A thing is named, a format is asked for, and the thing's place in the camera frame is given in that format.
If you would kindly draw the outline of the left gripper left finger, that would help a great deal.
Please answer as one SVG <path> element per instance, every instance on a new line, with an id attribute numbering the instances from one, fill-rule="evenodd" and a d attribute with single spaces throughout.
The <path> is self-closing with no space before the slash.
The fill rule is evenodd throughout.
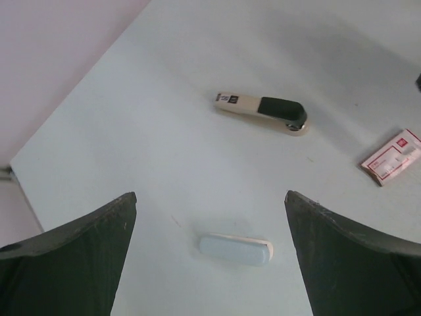
<path id="1" fill-rule="evenodd" d="M 1 248 L 2 315 L 110 315 L 136 222 L 128 192 Z"/>

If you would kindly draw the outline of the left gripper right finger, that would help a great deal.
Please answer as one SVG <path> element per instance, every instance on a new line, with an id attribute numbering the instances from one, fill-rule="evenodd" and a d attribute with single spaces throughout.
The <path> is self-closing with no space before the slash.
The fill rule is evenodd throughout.
<path id="1" fill-rule="evenodd" d="M 313 315 L 419 315 L 420 244 L 289 191 L 285 211 Z"/>

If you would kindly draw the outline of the red white staple box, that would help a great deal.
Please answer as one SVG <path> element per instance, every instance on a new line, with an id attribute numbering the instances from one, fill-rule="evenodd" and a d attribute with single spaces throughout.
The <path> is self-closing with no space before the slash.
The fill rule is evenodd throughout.
<path id="1" fill-rule="evenodd" d="M 420 138 L 408 128 L 391 138 L 360 164 L 379 186 L 385 186 L 420 159 Z"/>

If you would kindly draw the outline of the beige black stapler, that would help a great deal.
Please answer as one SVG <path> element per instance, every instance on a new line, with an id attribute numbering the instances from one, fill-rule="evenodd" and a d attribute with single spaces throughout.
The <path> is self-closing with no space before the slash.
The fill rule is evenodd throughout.
<path id="1" fill-rule="evenodd" d="M 297 101 L 219 92 L 214 106 L 229 113 L 279 122 L 282 130 L 291 136 L 303 136 L 309 129 L 307 112 Z"/>

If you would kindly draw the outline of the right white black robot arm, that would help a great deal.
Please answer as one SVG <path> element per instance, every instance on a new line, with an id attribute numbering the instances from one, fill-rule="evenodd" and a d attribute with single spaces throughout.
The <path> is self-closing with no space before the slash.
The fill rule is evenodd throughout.
<path id="1" fill-rule="evenodd" d="M 418 76 L 418 78 L 416 79 L 416 87 L 418 88 L 418 90 L 421 92 L 421 74 Z"/>

